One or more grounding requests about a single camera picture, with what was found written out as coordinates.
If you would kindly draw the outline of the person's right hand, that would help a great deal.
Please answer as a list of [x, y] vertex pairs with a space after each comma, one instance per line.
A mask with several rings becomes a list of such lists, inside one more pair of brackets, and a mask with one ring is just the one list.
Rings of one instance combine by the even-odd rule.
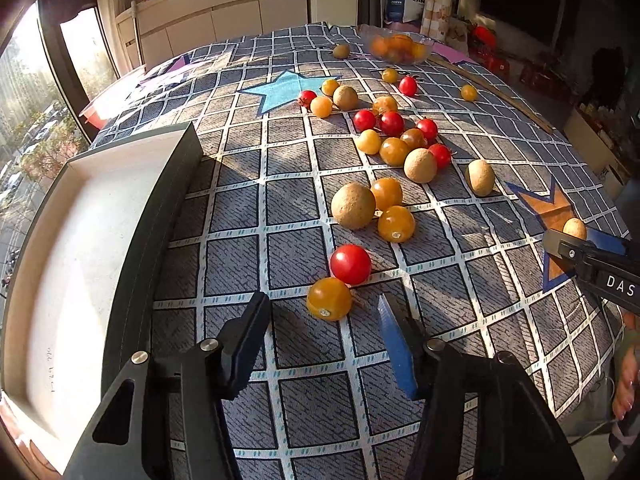
[[639, 317], [623, 312], [625, 326], [623, 342], [616, 353], [616, 387], [612, 410], [622, 420], [634, 407], [634, 392], [639, 385]]

